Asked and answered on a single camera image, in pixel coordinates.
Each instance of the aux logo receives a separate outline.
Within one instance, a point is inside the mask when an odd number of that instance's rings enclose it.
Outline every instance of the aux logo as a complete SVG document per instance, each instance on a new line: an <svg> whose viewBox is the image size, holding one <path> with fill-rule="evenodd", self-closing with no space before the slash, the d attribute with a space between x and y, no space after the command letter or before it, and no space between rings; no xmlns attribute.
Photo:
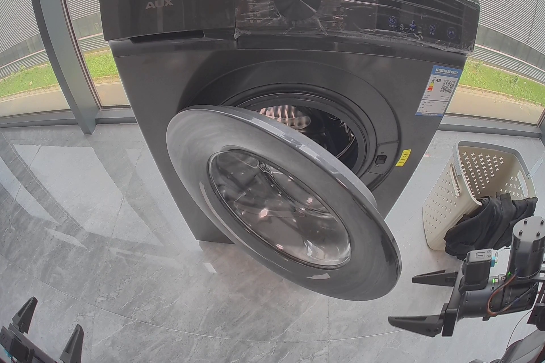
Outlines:
<svg viewBox="0 0 545 363"><path fill-rule="evenodd" d="M146 9L149 9L152 7L155 9L156 7L164 7L164 6L173 6L172 0L155 0L148 2Z"/></svg>

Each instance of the door lock slot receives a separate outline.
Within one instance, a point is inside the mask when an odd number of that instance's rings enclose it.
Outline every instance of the door lock slot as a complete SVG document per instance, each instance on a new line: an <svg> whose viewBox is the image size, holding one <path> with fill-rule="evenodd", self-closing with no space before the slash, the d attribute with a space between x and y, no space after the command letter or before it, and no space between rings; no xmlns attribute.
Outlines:
<svg viewBox="0 0 545 363"><path fill-rule="evenodd" d="M388 159L387 155L378 155L377 158L375 159L375 163L385 164L387 159Z"/></svg>

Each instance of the yellow label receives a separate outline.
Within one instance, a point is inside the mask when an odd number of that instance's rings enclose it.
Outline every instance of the yellow label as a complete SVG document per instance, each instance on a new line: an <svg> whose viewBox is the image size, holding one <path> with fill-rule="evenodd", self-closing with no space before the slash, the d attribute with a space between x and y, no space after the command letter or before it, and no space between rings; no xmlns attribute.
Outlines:
<svg viewBox="0 0 545 363"><path fill-rule="evenodd" d="M399 160L396 163L396 166L404 166L404 164L407 161L407 159L409 158L409 156L410 156L410 150L409 149L404 149L403 153L401 153L401 157L399 158Z"/></svg>

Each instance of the black garment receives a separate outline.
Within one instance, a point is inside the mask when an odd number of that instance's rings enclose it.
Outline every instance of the black garment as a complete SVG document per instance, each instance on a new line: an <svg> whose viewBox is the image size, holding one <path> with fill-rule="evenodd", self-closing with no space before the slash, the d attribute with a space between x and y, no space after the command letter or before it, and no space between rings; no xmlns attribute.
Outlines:
<svg viewBox="0 0 545 363"><path fill-rule="evenodd" d="M495 198L479 201L482 206L464 215L445 235L445 251L460 260L472 250L510 246L514 225L534 215L537 197L511 200L509 194L496 193Z"/></svg>

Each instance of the washing machine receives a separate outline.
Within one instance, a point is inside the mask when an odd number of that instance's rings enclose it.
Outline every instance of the washing machine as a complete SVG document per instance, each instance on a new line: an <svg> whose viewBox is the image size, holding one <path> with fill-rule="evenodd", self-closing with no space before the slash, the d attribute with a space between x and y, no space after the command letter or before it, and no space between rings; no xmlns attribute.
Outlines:
<svg viewBox="0 0 545 363"><path fill-rule="evenodd" d="M198 240L370 300L401 272L383 217L475 43L476 0L100 0L127 97Z"/></svg>

